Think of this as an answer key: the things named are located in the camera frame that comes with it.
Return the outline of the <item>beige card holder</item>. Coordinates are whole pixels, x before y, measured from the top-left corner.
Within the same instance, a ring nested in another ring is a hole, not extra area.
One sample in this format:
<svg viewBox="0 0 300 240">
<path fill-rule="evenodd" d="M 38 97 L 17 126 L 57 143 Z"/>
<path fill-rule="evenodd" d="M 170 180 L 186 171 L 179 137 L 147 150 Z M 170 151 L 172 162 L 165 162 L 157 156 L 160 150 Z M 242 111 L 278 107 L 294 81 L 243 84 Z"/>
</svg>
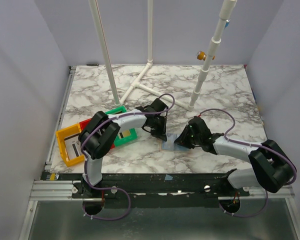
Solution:
<svg viewBox="0 0 300 240">
<path fill-rule="evenodd" d="M 190 149 L 177 145 L 175 140 L 180 136 L 179 133 L 167 133 L 166 141 L 162 141 L 160 146 L 160 150 L 162 151 L 170 151 L 170 152 L 188 152 Z"/>
</svg>

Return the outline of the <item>silver card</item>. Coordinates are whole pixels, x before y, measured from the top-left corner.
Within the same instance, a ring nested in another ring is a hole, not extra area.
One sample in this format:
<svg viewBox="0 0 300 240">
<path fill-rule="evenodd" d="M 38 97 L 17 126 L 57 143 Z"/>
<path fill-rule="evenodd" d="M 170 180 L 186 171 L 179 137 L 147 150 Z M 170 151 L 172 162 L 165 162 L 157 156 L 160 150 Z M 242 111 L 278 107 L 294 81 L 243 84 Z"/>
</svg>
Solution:
<svg viewBox="0 0 300 240">
<path fill-rule="evenodd" d="M 163 150 L 173 151 L 176 147 L 175 140 L 179 137 L 179 134 L 168 133 L 167 140 L 162 143 Z"/>
</svg>

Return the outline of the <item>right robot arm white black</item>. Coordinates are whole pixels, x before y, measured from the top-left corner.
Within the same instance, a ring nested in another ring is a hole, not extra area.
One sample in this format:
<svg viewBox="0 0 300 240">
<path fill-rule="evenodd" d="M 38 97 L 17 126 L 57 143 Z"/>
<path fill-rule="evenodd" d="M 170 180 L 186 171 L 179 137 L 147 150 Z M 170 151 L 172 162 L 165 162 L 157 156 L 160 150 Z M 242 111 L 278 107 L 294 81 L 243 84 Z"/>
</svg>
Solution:
<svg viewBox="0 0 300 240">
<path fill-rule="evenodd" d="M 251 168 L 233 169 L 226 173 L 225 180 L 220 183 L 220 191 L 226 196 L 243 187 L 262 187 L 270 193 L 277 193 L 296 179 L 296 169 L 275 141 L 254 143 L 227 139 L 223 133 L 211 133 L 205 121 L 198 116 L 188 122 L 174 143 L 187 149 L 200 147 L 207 153 L 251 164 Z"/>
</svg>

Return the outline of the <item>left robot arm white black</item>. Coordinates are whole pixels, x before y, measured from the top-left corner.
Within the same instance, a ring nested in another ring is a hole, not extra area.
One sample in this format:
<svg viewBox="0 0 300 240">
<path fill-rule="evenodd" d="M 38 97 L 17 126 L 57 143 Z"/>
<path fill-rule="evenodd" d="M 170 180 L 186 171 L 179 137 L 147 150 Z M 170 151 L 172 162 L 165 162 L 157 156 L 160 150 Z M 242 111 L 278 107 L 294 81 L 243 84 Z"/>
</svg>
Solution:
<svg viewBox="0 0 300 240">
<path fill-rule="evenodd" d="M 131 111 L 106 114 L 98 111 L 79 134 L 80 148 L 85 156 L 83 191 L 91 198 L 101 191 L 103 157 L 110 151 L 116 137 L 125 131 L 141 128 L 152 137 L 167 141 L 166 124 L 169 107 L 156 98 L 150 105 Z"/>
</svg>

